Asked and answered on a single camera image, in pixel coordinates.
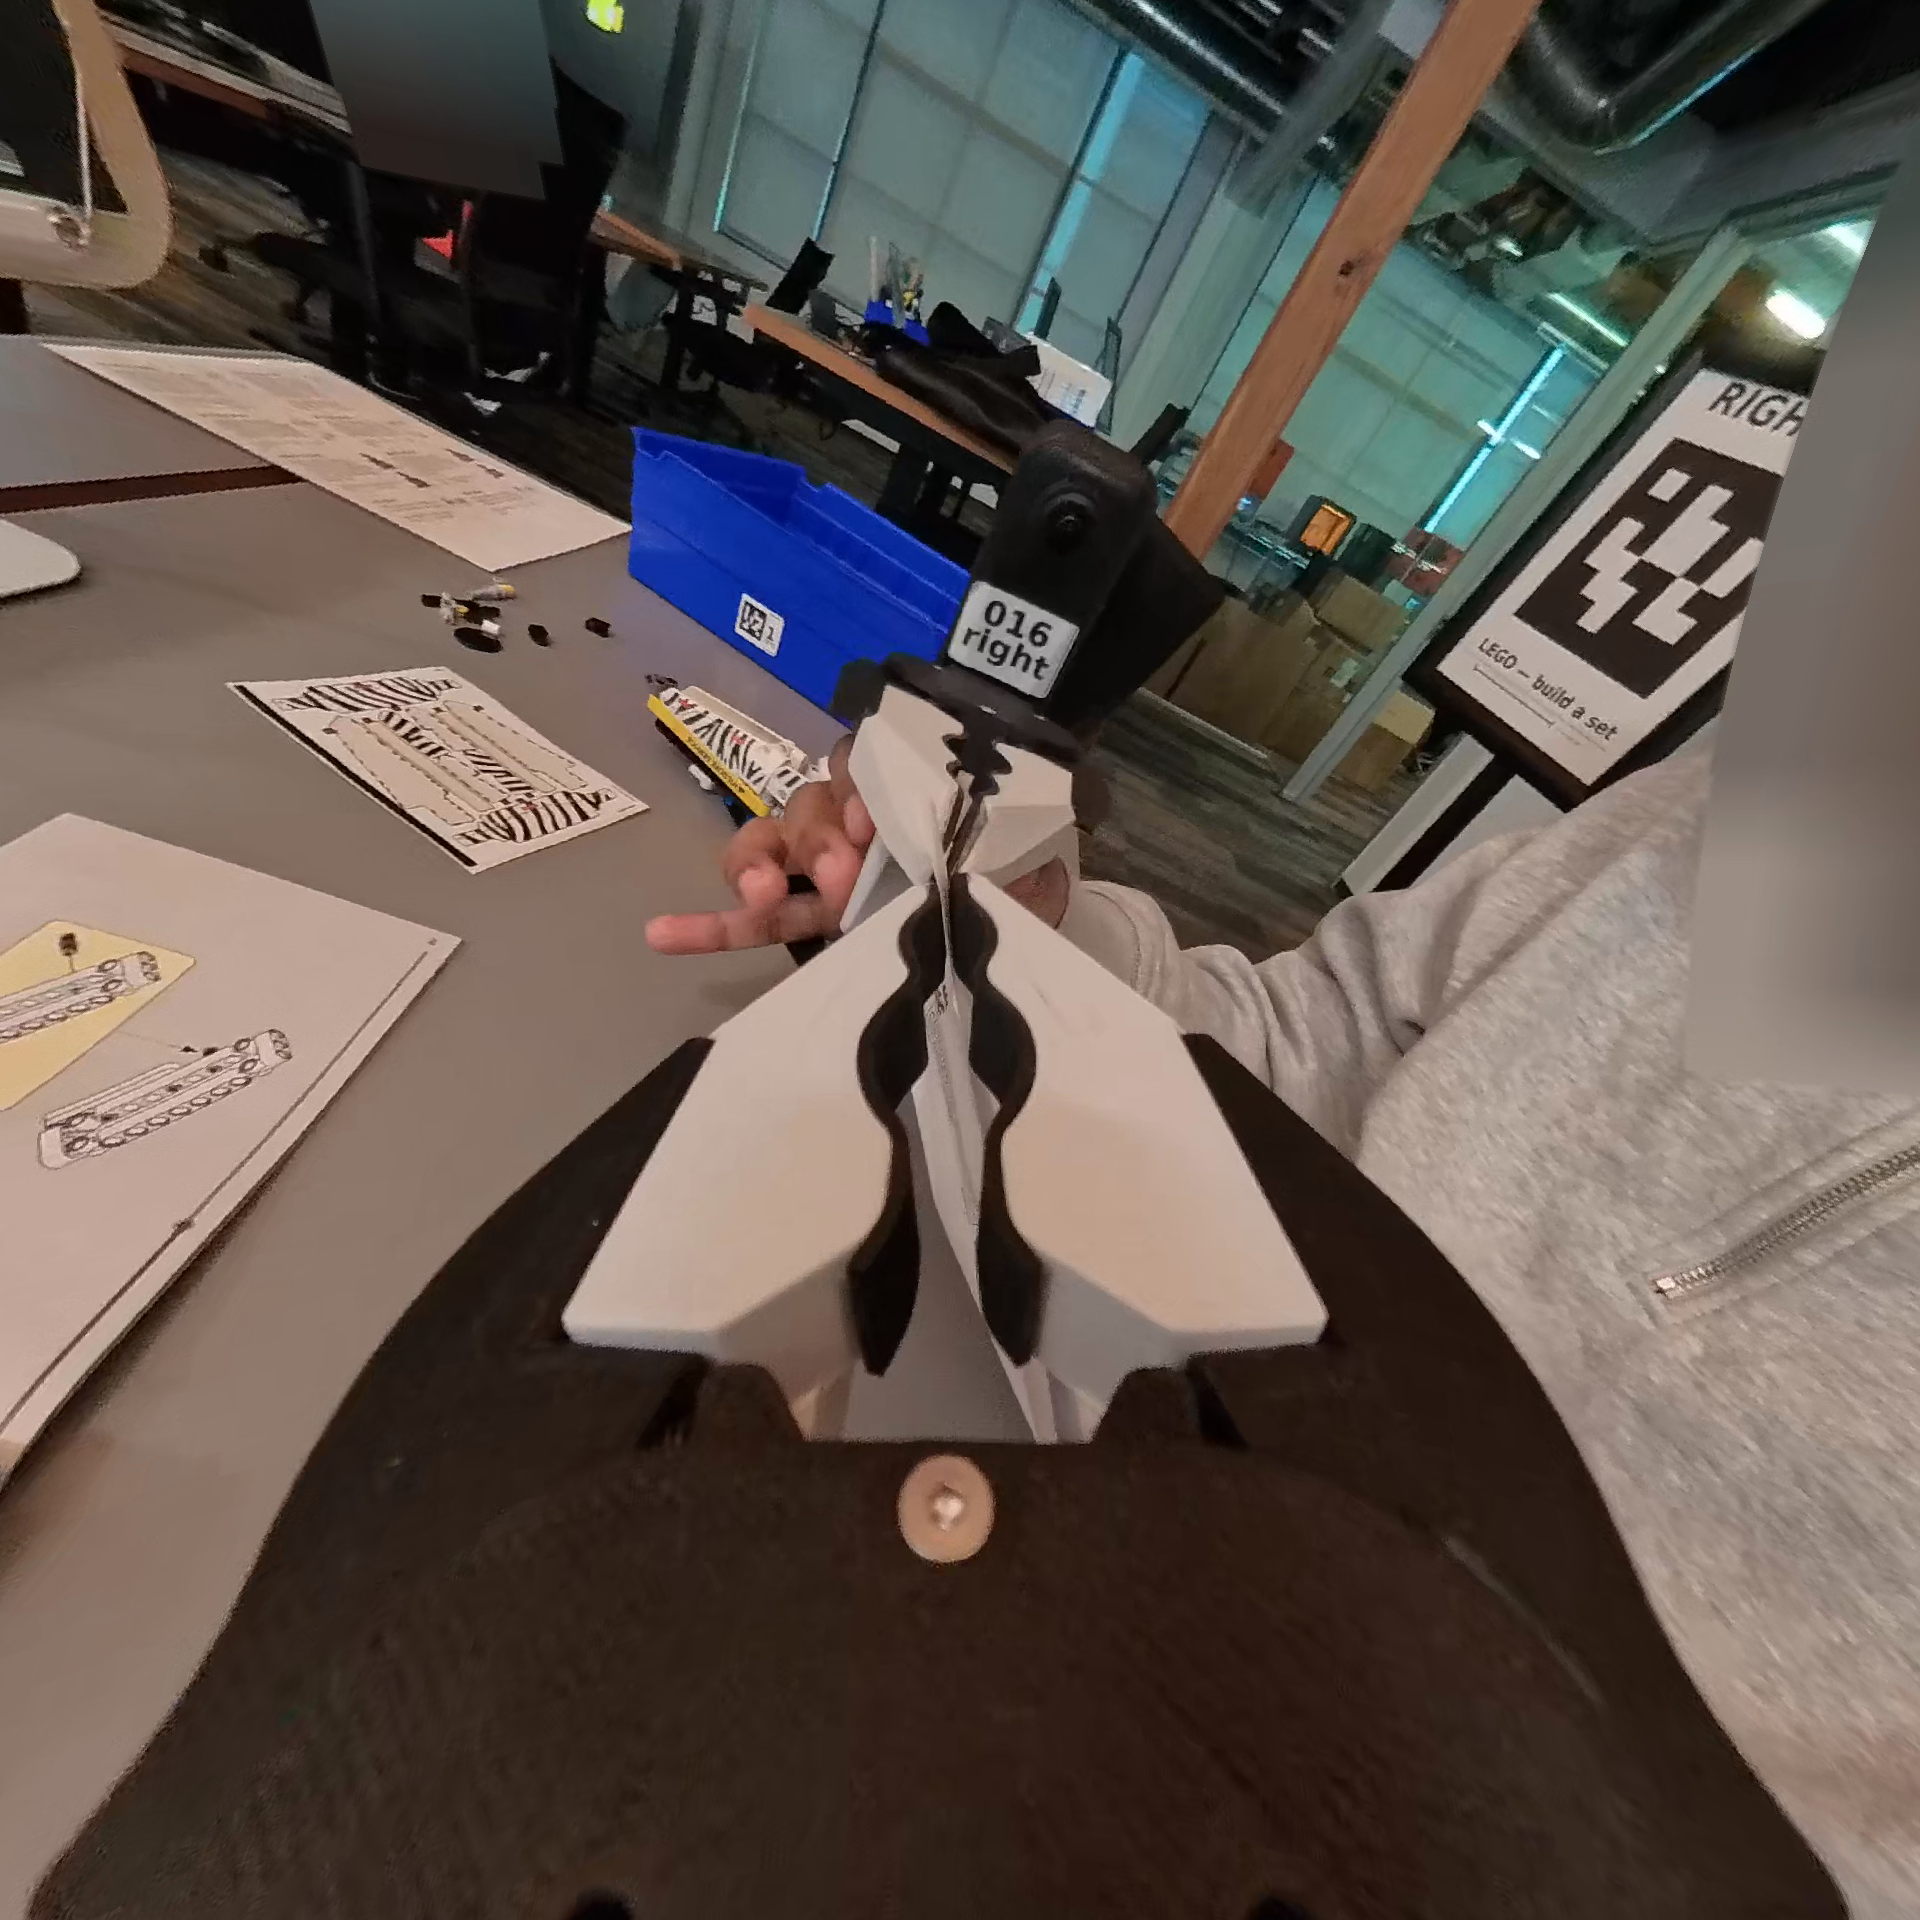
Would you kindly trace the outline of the person's right hand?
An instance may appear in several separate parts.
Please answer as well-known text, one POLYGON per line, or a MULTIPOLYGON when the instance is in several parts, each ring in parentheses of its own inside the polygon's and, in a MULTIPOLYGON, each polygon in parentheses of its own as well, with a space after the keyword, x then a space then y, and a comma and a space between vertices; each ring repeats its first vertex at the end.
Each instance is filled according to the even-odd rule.
POLYGON ((729 907, 649 921, 644 940, 657 953, 804 947, 840 935, 874 843, 874 816, 850 777, 848 747, 842 741, 827 777, 799 788, 783 813, 733 832, 723 860, 729 907))

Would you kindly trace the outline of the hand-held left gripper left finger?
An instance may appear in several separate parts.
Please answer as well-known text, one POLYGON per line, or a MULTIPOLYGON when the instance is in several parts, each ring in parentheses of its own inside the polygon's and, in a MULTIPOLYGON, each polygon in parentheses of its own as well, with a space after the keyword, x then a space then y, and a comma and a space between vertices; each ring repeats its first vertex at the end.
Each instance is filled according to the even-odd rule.
POLYGON ((567 1336, 754 1364, 789 1399, 883 1375, 920 1301, 906 1108, 945 972, 941 899, 916 886, 695 1046, 567 1336))

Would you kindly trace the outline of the yellow zebra lego model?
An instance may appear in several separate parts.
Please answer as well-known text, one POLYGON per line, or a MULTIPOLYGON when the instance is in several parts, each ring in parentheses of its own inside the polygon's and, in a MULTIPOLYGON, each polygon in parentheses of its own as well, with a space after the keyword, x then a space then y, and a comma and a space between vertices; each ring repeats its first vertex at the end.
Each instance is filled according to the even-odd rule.
POLYGON ((827 759, 809 757, 705 688, 658 686, 647 709, 695 781, 720 797, 738 824, 785 816, 796 792, 829 777, 827 759))

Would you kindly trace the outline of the wooden support post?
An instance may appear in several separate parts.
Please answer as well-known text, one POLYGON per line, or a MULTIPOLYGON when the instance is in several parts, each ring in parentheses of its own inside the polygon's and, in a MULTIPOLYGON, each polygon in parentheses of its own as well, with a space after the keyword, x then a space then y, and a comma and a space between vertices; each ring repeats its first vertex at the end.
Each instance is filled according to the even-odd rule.
POLYGON ((1210 555, 1272 463, 1284 424, 1533 13, 1533 1, 1455 1, 1436 19, 1421 54, 1165 510, 1168 531, 1197 559, 1210 555))

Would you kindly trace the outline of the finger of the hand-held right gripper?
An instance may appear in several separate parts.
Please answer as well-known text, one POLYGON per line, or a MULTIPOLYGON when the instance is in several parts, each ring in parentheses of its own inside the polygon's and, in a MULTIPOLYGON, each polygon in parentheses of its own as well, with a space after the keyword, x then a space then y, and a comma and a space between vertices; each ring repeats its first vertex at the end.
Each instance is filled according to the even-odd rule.
POLYGON ((1082 830, 1072 771, 1024 747, 997 747, 971 774, 960 813, 960 873, 1013 884, 1058 860, 1079 873, 1082 830))
POLYGON ((880 703, 856 734, 848 771, 872 816, 872 843, 840 921, 853 933, 900 895, 923 888, 947 903, 948 827, 962 787, 954 771, 959 720, 937 703, 880 703))

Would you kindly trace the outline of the white paper parts bag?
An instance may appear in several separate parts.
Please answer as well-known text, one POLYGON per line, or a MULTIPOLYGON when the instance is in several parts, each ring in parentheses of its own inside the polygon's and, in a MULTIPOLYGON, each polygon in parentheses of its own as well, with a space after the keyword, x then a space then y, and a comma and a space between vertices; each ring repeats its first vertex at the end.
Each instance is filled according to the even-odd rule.
POLYGON ((956 935, 951 910, 951 864, 973 821, 971 777, 956 780, 948 821, 939 851, 931 860, 931 895, 941 910, 945 975, 927 1000, 928 1072, 923 1089, 914 1092, 920 1139, 928 1163, 928 1191, 945 1224, 959 1273, 968 1285, 973 1318, 983 1325, 986 1309, 977 1275, 979 1184, 986 1152, 987 1119, 969 1062, 971 999, 956 972, 956 935))

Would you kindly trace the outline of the white printed paper sheet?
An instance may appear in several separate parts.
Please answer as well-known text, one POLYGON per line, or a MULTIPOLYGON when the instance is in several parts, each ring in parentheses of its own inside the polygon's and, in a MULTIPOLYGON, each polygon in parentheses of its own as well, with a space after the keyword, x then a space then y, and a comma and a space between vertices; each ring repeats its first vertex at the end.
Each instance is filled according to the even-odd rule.
POLYGON ((103 342, 51 351, 491 574, 632 533, 625 519, 297 356, 103 342))

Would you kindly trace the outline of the black framed marker sign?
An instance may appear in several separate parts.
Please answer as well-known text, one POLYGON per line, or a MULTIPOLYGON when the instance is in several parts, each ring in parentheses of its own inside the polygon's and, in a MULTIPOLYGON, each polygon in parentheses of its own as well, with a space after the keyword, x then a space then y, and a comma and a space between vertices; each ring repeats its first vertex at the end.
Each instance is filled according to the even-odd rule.
POLYGON ((1723 703, 1820 351, 1691 351, 1408 662, 1447 752, 1335 883, 1401 888, 1674 753, 1723 703))

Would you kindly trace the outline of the zebra sticker sheet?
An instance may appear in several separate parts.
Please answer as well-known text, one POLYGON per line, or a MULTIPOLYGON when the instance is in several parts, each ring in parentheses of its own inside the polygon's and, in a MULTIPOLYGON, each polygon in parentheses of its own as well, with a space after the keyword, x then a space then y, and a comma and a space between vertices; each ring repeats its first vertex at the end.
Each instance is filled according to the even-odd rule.
POLYGON ((647 813, 644 800, 443 664, 234 680, 231 692, 468 873, 647 813))

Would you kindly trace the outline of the instruction booklet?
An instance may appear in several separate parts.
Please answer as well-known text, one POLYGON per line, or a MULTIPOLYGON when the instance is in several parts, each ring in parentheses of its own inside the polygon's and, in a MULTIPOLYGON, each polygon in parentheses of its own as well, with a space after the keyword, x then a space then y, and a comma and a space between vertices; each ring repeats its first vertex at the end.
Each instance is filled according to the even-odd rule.
POLYGON ((4 1478, 458 947, 76 813, 4 843, 4 1478))

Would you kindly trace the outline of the white tablet stand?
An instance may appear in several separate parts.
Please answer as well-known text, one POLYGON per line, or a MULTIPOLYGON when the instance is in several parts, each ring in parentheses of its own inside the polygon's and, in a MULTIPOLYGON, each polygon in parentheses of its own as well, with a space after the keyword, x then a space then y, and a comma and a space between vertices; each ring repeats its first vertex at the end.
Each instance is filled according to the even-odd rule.
MULTIPOLYGON (((4 180, 3 190, 3 284, 4 332, 25 329, 25 280, 82 286, 91 257, 91 196, 60 201, 4 180)), ((57 541, 31 534, 3 519, 3 599, 71 584, 81 559, 57 541)))

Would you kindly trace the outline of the wood-backed black panel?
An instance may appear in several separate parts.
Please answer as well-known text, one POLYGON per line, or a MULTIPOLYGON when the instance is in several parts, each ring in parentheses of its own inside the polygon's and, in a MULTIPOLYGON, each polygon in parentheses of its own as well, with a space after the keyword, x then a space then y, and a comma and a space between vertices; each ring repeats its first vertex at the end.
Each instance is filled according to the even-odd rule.
POLYGON ((3 4, 4 332, 23 287, 124 289, 172 246, 172 201, 115 38, 91 1, 3 4))

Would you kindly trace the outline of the stack of cardboard boxes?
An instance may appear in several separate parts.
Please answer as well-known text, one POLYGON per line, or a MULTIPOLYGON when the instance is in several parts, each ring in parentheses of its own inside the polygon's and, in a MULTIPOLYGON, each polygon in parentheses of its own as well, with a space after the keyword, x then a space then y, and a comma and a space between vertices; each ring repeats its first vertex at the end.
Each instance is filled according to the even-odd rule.
POLYGON ((1240 742, 1303 764, 1401 633, 1404 609, 1333 569, 1308 593, 1228 592, 1148 691, 1240 742))

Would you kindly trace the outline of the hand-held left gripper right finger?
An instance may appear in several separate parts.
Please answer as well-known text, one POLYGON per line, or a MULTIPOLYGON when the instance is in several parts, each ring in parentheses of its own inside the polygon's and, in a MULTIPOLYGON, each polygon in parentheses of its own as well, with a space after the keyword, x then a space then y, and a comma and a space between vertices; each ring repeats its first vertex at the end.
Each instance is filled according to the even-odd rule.
POLYGON ((1314 1343, 1328 1309, 1181 1029, 989 880, 956 883, 968 1062, 989 1096, 977 1292, 1061 1440, 1122 1380, 1314 1343))

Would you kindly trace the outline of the blue plastic bin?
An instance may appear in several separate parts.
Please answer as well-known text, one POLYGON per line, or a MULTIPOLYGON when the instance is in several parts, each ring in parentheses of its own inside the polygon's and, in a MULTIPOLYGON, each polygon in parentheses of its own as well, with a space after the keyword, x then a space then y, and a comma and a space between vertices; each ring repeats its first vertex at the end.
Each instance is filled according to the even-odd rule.
POLYGON ((969 574, 799 463, 632 431, 632 575, 829 711, 843 669, 935 657, 969 574))

